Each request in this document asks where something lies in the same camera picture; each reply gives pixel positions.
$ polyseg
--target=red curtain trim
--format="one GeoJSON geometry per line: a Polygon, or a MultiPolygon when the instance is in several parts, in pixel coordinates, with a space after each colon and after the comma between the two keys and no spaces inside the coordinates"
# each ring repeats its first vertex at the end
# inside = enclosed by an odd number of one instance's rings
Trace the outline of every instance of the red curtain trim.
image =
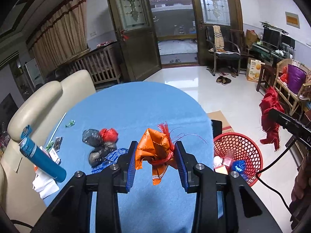
{"type": "Polygon", "coordinates": [[[33,32],[30,34],[30,36],[28,37],[28,39],[26,40],[26,44],[28,44],[30,42],[30,40],[33,38],[33,36],[36,34],[36,32],[38,30],[41,29],[41,27],[46,23],[46,21],[50,20],[51,17],[61,9],[61,7],[63,7],[64,5],[68,4],[69,2],[72,2],[73,0],[63,0],[59,5],[57,5],[42,21],[41,23],[38,25],[38,27],[36,29],[33,30],[33,32]]]}
{"type": "Polygon", "coordinates": [[[63,14],[60,15],[60,17],[58,17],[53,23],[52,25],[48,26],[41,34],[40,36],[34,41],[34,43],[31,45],[31,47],[29,48],[29,50],[35,45],[35,43],[37,43],[40,38],[50,29],[53,28],[54,24],[56,24],[57,21],[59,21],[64,15],[69,14],[70,11],[73,11],[75,8],[77,8],[81,3],[86,2],[86,0],[81,0],[79,1],[76,5],[72,6],[68,11],[64,12],[63,14]]]}

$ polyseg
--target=orange wrapper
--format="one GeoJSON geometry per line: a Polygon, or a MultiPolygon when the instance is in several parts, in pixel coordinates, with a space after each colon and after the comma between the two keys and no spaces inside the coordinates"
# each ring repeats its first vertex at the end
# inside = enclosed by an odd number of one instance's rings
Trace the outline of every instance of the orange wrapper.
{"type": "Polygon", "coordinates": [[[174,145],[169,137],[167,124],[161,125],[159,125],[159,128],[166,134],[148,128],[139,141],[135,152],[136,170],[142,168],[143,160],[147,160],[152,164],[152,183],[154,185],[160,184],[168,166],[177,169],[173,156],[174,145]]]}

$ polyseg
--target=white tissue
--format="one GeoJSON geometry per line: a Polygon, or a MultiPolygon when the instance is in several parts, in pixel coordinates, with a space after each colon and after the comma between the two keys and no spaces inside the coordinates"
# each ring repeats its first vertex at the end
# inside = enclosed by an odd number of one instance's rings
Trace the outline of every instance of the white tissue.
{"type": "Polygon", "coordinates": [[[35,191],[40,194],[41,199],[44,199],[59,190],[55,180],[41,169],[38,168],[36,174],[37,176],[32,184],[35,187],[35,191]]]}
{"type": "Polygon", "coordinates": [[[214,168],[222,165],[222,158],[219,156],[214,157],[214,168]]]}

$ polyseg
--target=wicker chair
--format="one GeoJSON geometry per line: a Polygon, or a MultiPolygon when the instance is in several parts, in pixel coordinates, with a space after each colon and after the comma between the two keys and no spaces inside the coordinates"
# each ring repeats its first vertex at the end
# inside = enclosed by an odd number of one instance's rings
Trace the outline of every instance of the wicker chair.
{"type": "MultiPolygon", "coordinates": [[[[289,107],[290,107],[289,115],[290,116],[292,116],[296,112],[297,108],[299,106],[301,106],[301,113],[299,116],[299,120],[300,120],[302,113],[304,112],[304,107],[305,107],[306,103],[308,101],[310,101],[310,98],[304,97],[303,93],[310,90],[311,83],[302,84],[298,94],[294,94],[293,92],[291,92],[288,89],[287,85],[284,84],[280,80],[280,73],[283,72],[283,68],[285,66],[287,67],[288,64],[292,64],[292,63],[293,63],[292,59],[284,59],[284,60],[281,60],[279,63],[277,63],[277,65],[276,65],[276,79],[274,81],[273,87],[276,89],[278,94],[284,99],[284,101],[289,105],[289,107]]],[[[307,74],[310,72],[310,70],[302,63],[298,67],[301,68],[302,70],[304,70],[307,74]]]]}

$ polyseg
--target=purple bag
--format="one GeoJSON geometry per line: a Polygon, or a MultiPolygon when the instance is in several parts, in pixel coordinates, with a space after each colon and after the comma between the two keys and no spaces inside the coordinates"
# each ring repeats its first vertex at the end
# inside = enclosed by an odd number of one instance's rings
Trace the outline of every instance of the purple bag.
{"type": "Polygon", "coordinates": [[[288,64],[287,87],[294,94],[298,94],[303,83],[306,82],[307,73],[297,66],[288,64]]]}

